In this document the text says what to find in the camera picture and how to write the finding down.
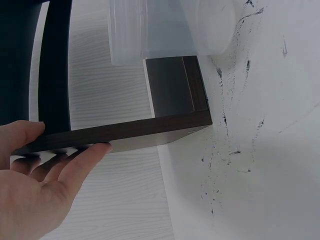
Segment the black paint marks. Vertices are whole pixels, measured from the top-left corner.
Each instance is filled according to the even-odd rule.
[[[217,68],[216,68],[216,72],[218,73],[220,79],[222,80],[222,71],[221,71],[221,68],[220,68],[220,67],[217,67]]]
[[[248,79],[250,66],[251,66],[251,60],[246,61],[245,79]]]
[[[254,4],[252,3],[252,0],[248,0],[246,1],[246,3],[244,5],[250,4],[253,8],[255,7]]]
[[[242,88],[242,91],[241,91],[241,96],[244,94],[244,92],[245,92],[245,90],[247,88],[247,85],[248,85],[248,77],[249,77],[250,67],[251,67],[251,60],[248,59],[246,61],[246,65],[245,65],[245,79],[244,79],[244,84],[243,84],[243,88]]]
[[[263,118],[262,121],[259,122],[258,126],[256,127],[256,130],[255,130],[255,137],[252,139],[251,141],[251,145],[252,145],[252,151],[251,151],[251,157],[252,157],[252,161],[255,162],[255,152],[256,152],[256,142],[257,142],[257,139],[259,137],[259,134],[260,134],[260,130],[261,128],[264,126],[265,124],[265,119]]]
[[[241,154],[241,153],[242,151],[240,151],[240,145],[236,147],[236,151],[231,152],[231,154]]]
[[[255,13],[251,13],[251,14],[249,14],[249,15],[247,15],[247,16],[242,17],[242,18],[238,21],[238,23],[241,22],[242,20],[246,19],[246,18],[251,17],[251,16],[262,14],[263,12],[264,12],[264,7],[263,7],[263,8],[260,8],[260,9],[259,9],[257,12],[255,12]]]
[[[287,43],[286,43],[286,40],[285,40],[285,36],[283,36],[282,54],[283,54],[283,57],[284,57],[284,58],[286,58],[286,56],[287,56],[287,54],[288,54]]]
[[[239,170],[239,169],[237,169],[236,171],[239,172],[239,173],[245,173],[245,174],[251,173],[250,168],[248,169],[248,171],[241,171],[241,170]]]

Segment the hand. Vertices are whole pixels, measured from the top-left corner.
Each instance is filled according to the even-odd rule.
[[[0,126],[1,240],[38,240],[56,229],[88,173],[112,150],[109,143],[99,143],[70,156],[57,155],[40,166],[39,158],[20,158],[10,165],[11,153],[44,130],[41,122]]]

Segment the white wooden floor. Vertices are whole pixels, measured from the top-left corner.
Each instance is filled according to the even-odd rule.
[[[69,36],[73,130],[152,117],[143,64],[111,65],[106,4],[106,0],[73,1]],[[48,5],[41,10],[32,56],[30,119],[34,121]],[[66,220],[43,239],[173,240],[157,148],[107,155],[84,182]]]

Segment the dark brown panel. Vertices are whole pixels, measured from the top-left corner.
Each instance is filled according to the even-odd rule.
[[[13,155],[112,142],[126,151],[172,142],[212,124],[208,110],[43,135]]]
[[[68,97],[68,47],[72,0],[51,0],[42,37],[38,111],[44,134],[71,130]]]
[[[182,57],[146,60],[156,117],[194,111]]]
[[[184,56],[182,58],[192,103],[195,111],[208,109],[205,87],[202,79],[198,58],[196,56]]]

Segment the stacked plastic cups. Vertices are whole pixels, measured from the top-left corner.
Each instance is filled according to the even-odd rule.
[[[108,0],[114,65],[220,55],[231,43],[235,27],[233,0]]]

